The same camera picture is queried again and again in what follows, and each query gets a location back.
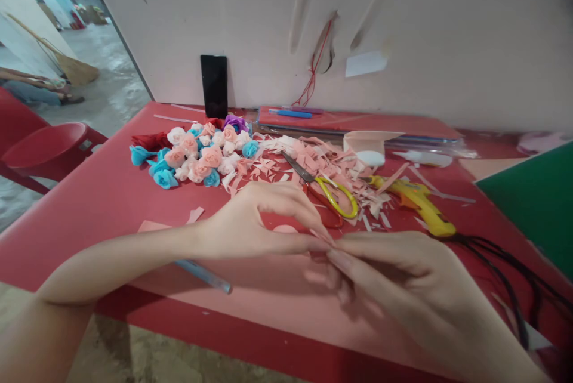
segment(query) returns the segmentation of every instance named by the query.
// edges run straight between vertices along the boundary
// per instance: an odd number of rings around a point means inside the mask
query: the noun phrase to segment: bottle
[[[420,163],[423,165],[432,165],[439,167],[446,167],[450,165],[453,158],[448,155],[440,155],[439,153],[419,152],[417,150],[408,150],[407,152],[392,152],[394,155],[402,156],[410,162]]]

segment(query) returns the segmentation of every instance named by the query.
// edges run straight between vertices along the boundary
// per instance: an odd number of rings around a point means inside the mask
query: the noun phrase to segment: broom
[[[42,39],[39,35],[37,35],[34,31],[29,29],[26,25],[12,16],[10,13],[6,13],[10,19],[15,21],[18,25],[20,25],[23,29],[28,31],[36,40],[38,40],[41,44],[46,46],[49,50],[54,53],[58,64],[60,65],[61,69],[66,74],[68,80],[74,86],[81,86],[90,83],[98,78],[100,75],[100,71],[92,67],[89,64],[83,63],[82,61],[75,60],[68,56],[65,56],[63,53],[58,51],[58,49],[54,48],[51,44],[47,41]]]

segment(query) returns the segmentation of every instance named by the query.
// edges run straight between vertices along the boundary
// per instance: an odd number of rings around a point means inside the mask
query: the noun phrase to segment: person
[[[49,106],[66,106],[85,101],[83,97],[58,92],[54,85],[44,83],[49,81],[43,76],[0,67],[0,86],[24,104],[46,103]]]
[[[268,231],[261,212],[294,217],[317,236]],[[368,295],[463,381],[549,381],[447,246],[418,232],[353,233],[334,244],[292,182],[248,183],[207,220],[107,240],[68,259],[2,334],[0,381],[65,381],[98,299],[154,268],[309,251],[326,253],[331,287]]]

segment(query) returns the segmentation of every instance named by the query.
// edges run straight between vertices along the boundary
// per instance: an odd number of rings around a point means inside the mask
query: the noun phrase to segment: green board
[[[573,280],[573,141],[476,184]]]

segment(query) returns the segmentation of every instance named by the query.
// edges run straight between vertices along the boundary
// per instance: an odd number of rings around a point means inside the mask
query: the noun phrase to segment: yellow glue gun
[[[386,180],[382,176],[360,177],[368,184],[379,189]],[[426,185],[420,183],[410,183],[404,180],[394,180],[394,183],[387,189],[400,197],[400,205],[414,209],[428,225],[428,231],[435,237],[451,237],[455,234],[454,225],[448,221],[440,210],[428,200],[431,193]]]

